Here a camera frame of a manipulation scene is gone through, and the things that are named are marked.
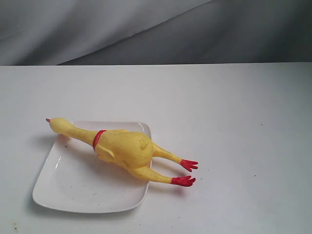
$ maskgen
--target chicken body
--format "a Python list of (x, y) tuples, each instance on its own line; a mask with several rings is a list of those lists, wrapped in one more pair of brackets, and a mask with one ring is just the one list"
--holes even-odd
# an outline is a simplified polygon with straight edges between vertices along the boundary
[(51, 129), (67, 137), (81, 140), (93, 146), (98, 158), (105, 162), (115, 163), (126, 169), (134, 177), (168, 184), (189, 187), (195, 178), (167, 177), (148, 167), (152, 157), (162, 157), (179, 163), (188, 171), (197, 169), (197, 162), (181, 159), (172, 153), (160, 148), (151, 139), (139, 132), (127, 130), (89, 131), (75, 127), (63, 118), (46, 119)]

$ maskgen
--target red foot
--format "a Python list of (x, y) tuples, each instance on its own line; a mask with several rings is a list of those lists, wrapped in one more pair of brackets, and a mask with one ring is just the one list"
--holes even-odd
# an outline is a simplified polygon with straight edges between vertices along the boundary
[(180, 162), (180, 165), (182, 167), (184, 167), (186, 170), (188, 170), (189, 172), (192, 171), (192, 168), (193, 169), (197, 169), (198, 167), (197, 166), (194, 166), (198, 164), (198, 162), (196, 161), (189, 161), (189, 160), (185, 160), (185, 159), (182, 159), (181, 162)]
[(195, 182), (195, 178), (190, 179), (191, 176), (186, 176), (186, 177), (175, 177), (172, 178), (171, 183), (172, 184), (176, 184), (176, 185), (180, 185), (180, 186), (184, 186), (184, 187), (190, 187), (193, 185), (193, 183)]

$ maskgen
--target toy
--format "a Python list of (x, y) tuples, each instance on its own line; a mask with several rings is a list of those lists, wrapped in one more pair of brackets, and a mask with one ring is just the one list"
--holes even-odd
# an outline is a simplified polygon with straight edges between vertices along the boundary
[(63, 118), (47, 118), (46, 120), (55, 133), (89, 144), (93, 147), (99, 159), (115, 163), (137, 178), (185, 187), (192, 186), (195, 182), (195, 178), (191, 178), (190, 175), (171, 178), (149, 168), (147, 165), (151, 162), (152, 157), (162, 157), (179, 163), (189, 172), (192, 169), (197, 169), (195, 165), (198, 163), (171, 154), (157, 146), (143, 133), (127, 130), (89, 131), (77, 128)]

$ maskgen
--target square plate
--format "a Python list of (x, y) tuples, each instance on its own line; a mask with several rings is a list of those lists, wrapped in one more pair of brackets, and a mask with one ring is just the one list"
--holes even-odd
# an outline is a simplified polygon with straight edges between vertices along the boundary
[[(77, 121), (88, 130), (127, 129), (151, 137), (139, 122)], [(44, 207), (78, 213), (110, 213), (135, 208), (145, 198), (148, 181), (97, 158), (88, 144), (59, 135), (33, 190), (34, 201)]]

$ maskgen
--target rubber chicken leg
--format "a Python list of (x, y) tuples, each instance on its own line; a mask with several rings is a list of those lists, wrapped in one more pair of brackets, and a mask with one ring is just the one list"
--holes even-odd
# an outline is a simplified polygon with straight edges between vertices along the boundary
[(123, 167), (136, 178), (185, 187), (192, 186), (195, 182), (195, 178), (191, 178), (190, 175), (171, 178), (149, 168), (147, 165), (151, 162), (152, 157), (166, 158), (180, 164), (190, 172), (192, 169), (197, 169), (195, 165), (198, 163), (181, 159), (160, 148), (143, 133), (128, 132), (127, 130), (89, 131), (77, 128), (63, 118), (47, 118), (46, 120), (55, 133), (89, 144), (98, 154), (99, 159)]

